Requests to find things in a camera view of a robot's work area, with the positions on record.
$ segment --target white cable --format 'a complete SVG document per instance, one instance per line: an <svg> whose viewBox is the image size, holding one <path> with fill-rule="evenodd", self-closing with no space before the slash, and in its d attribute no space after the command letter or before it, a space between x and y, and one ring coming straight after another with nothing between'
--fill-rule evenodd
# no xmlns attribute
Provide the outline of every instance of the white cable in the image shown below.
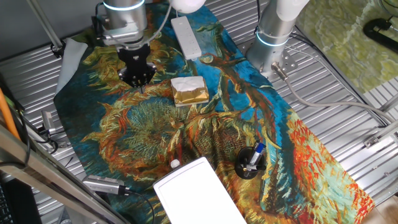
<svg viewBox="0 0 398 224"><path fill-rule="evenodd" d="M122 43L122 42L118 41L118 40L117 40L116 38L114 38L112 35L110 35L110 34L108 34L108 35L109 35L116 43L118 43L118 44L120 44L120 45L123 45L123 46L125 46L125 47L140 48L140 47L142 47L142 46L144 46L144 45L146 45L146 44L149 45L149 43L150 43L152 40L154 40L154 39L157 37L157 35L162 31L164 25L165 25L166 22L167 22L167 19L169 18L169 15L170 15L171 10L172 10L172 5L171 5L171 2L170 2L170 3L169 3L169 8L167 9L166 16L164 17L164 20L163 20L162 24L160 25L159 29L154 33L154 35L153 35L152 37L150 37L148 40L146 40L146 41L145 41L144 43L142 43L142 44L139 44L139 45L136 45L136 44L125 44L125 43Z"/></svg>
<svg viewBox="0 0 398 224"><path fill-rule="evenodd" d="M315 58L314 56L312 56L312 55L310 55L310 54L308 54L308 53L306 53L306 52L302 52L302 51L299 51L299 50L292 49L292 48L290 48L289 46L286 46L286 47L287 47L288 49L290 49L290 50L294 50L294 51L297 51L297 52L300 52L300 53L309 55L309 56L311 56L312 58L314 58L315 60L317 60L318 62L321 63L321 61L319 61L317 58ZM376 109L376 108L374 108L374 107L372 107L372 106L366 105L366 104L364 104L364 103L346 102L346 101L341 101L341 102L336 102L336 103L311 103L311 102L305 101L305 100L304 100L303 98L301 98L301 97L296 93L296 91L293 89L292 84L290 84L289 79L286 79L285 82L286 82L287 87L290 89L290 91L292 92L292 94L299 100L299 102L301 102L301 103L303 103L303 104L305 104L305 105L307 105L307 106L313 106L313 107L329 107L329 106L341 106L341 105L358 106L358 107L362 107L362 108L371 110L371 111L373 111L373 112L379 114L380 116L385 117L385 118L386 118L388 121L390 121L391 123L393 123L393 122L395 121L394 119L392 119L392 118L391 118L388 114L386 114L385 112L383 112L383 111L381 111L381 110L379 110L379 109Z"/></svg>
<svg viewBox="0 0 398 224"><path fill-rule="evenodd" d="M331 72L330 71L330 69L321 61L321 60L319 60L319 59L317 59L315 56L313 56L312 54L308 54L308 53L306 53L306 52L304 52L303 50L306 50L306 49L302 49L302 50L297 50L298 49L298 47L296 47L296 48L291 48L291 47L293 47L293 45L286 45L286 47L288 48L288 49L290 49L290 50L294 50L294 51L296 51L296 52L298 52L298 53L303 53L303 54L305 54L305 55L308 55L308 56L310 56L311 58L313 58L313 59L315 59L317 62L319 62L321 65L323 65L324 66L324 68L326 69L326 70L328 70L328 72L330 73L330 74L332 74L335 78L336 78L336 80L338 81L338 83L340 83L342 86L344 86L344 84L339 80L339 78L338 77L336 77L336 75L335 74L333 74L333 72ZM351 93L353 96L355 96L355 94L351 91L351 90L349 90L348 88L346 89L349 93Z"/></svg>
<svg viewBox="0 0 398 224"><path fill-rule="evenodd" d="M165 25L166 22L167 22L167 19L169 18L169 15L170 15L170 11L171 11L171 10L172 10L172 3L171 3L171 1L170 1L170 2L169 2L169 9L167 10L167 13L166 13L166 16L164 17L164 20L163 20L163 22L162 22L162 25L160 25L159 29L155 32L155 34L154 34L151 38L149 38L149 39L146 41L146 44L149 44L149 42L151 42L152 40L154 40L154 39L157 37L157 35L162 31L164 25Z"/></svg>

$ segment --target white lid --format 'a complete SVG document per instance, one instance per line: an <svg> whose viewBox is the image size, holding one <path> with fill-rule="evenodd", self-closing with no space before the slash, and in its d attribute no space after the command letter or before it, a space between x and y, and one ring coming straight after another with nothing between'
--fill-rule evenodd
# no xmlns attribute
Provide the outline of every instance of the white lid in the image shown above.
<svg viewBox="0 0 398 224"><path fill-rule="evenodd" d="M170 166L175 169L180 165L180 161L178 161L178 159L174 159L171 163Z"/></svg>

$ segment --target sunflower pattern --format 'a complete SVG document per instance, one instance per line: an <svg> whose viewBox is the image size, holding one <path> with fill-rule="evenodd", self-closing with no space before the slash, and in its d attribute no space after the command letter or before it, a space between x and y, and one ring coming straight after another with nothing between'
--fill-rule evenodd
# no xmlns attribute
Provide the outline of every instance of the sunflower pattern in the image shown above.
<svg viewBox="0 0 398 224"><path fill-rule="evenodd" d="M166 4L147 7L147 35ZM247 223L360 223L374 202L329 154L297 114L243 57L224 27L203 7L187 16L203 55L186 61L170 21L151 42L158 71L145 93L118 80L124 63L113 47L92 47L55 97L60 120L87 174L122 179L170 223L152 184L205 156ZM170 79L201 75L207 104L176 108ZM266 170L252 180L234 171L239 150L260 140ZM132 223L152 221L139 198L112 196Z"/></svg>

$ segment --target blue led ring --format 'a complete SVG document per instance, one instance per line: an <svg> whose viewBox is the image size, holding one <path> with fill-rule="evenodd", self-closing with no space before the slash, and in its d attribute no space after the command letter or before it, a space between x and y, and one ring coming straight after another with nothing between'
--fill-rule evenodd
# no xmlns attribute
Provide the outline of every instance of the blue led ring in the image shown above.
<svg viewBox="0 0 398 224"><path fill-rule="evenodd" d="M137 9L138 7L142 6L144 3L145 3L145 0L142 0L140 3L130 6L130 7L114 7L114 6L107 5L104 2L104 6L107 7L108 9L112 9L115 11L129 11L129 10Z"/></svg>
<svg viewBox="0 0 398 224"><path fill-rule="evenodd" d="M271 46L271 47L279 47L279 46L285 45L285 44L287 43L287 41L288 41L288 39L287 39L287 40L286 40L284 43L282 43L282 44L269 44L269 43L267 43L267 42L265 42L265 41L263 41L263 40L261 39L261 37L259 36L259 32L258 32L258 31L256 32L256 34L257 34L258 39L259 39L263 44L268 45L268 46Z"/></svg>

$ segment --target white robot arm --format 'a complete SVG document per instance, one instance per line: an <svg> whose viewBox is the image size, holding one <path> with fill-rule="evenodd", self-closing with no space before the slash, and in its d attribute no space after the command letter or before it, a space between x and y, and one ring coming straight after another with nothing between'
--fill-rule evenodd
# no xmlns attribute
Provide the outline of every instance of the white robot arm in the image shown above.
<svg viewBox="0 0 398 224"><path fill-rule="evenodd" d="M256 38L246 57L264 76L272 73L271 65L282 61L282 53L297 16L309 0L270 0L264 9Z"/></svg>
<svg viewBox="0 0 398 224"><path fill-rule="evenodd" d="M310 0L278 0L276 13L282 21L292 21Z"/></svg>

